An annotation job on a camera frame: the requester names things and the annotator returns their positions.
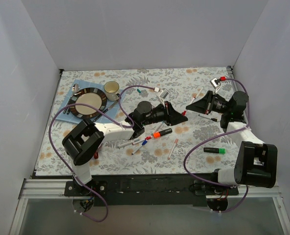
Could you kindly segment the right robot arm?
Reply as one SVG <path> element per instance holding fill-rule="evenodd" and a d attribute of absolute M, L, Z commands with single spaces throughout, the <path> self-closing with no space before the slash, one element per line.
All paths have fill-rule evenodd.
<path fill-rule="evenodd" d="M 214 194 L 222 194 L 227 186 L 242 184 L 272 188 L 275 185 L 278 150 L 275 145 L 264 143 L 250 130 L 244 117 L 248 101 L 249 96 L 242 91 L 235 92 L 230 100 L 208 91 L 202 99 L 186 106 L 187 110 L 200 114 L 221 114 L 221 128 L 239 147 L 233 168 L 215 170 L 216 178 L 209 183 Z"/>

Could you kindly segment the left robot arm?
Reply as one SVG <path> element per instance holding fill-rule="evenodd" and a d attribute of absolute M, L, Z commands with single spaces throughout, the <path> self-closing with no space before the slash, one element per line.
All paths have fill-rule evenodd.
<path fill-rule="evenodd" d="M 82 196 L 91 193 L 92 176 L 89 161 L 101 144 L 115 140 L 133 140 L 144 133 L 145 125 L 164 122 L 168 126 L 174 126 L 187 120 L 188 118 L 177 112 L 168 101 L 156 107 L 152 107 L 148 101 L 142 101 L 118 124 L 95 123 L 84 119 L 62 141 L 72 160 L 72 174 L 77 182 L 76 191 Z"/>

